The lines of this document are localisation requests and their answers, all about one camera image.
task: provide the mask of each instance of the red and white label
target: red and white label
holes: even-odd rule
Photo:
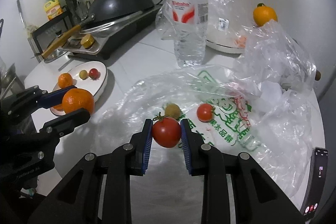
[[[208,22],[208,4],[195,4],[185,0],[172,0],[171,18],[184,24]]]

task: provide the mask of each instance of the kiwi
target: kiwi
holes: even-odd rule
[[[182,115],[182,112],[178,105],[168,104],[165,109],[165,115],[178,119]]]

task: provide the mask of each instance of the red tomato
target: red tomato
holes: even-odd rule
[[[213,118],[214,110],[210,104],[201,104],[197,109],[197,117],[201,122],[209,122]]]
[[[100,77],[100,72],[97,69],[95,69],[95,68],[90,69],[90,71],[89,71],[89,77],[91,79],[93,79],[93,80],[96,80],[96,79],[98,79]]]
[[[153,120],[158,120],[152,128],[154,140],[165,148],[172,148],[177,145],[181,139],[179,122],[172,117],[161,116],[161,112]]]

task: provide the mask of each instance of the wok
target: wok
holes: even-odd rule
[[[152,0],[95,0],[90,6],[85,20],[56,39],[42,53],[42,57],[47,58],[55,49],[63,46],[67,40],[74,33],[79,32],[84,25],[93,28],[105,22],[120,19],[140,10],[147,10],[152,7],[154,7]]]

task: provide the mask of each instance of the yellow detergent jug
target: yellow detergent jug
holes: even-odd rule
[[[49,20],[52,20],[53,18],[63,13],[63,9],[59,3],[59,0],[48,0],[44,5],[44,10],[47,13]]]

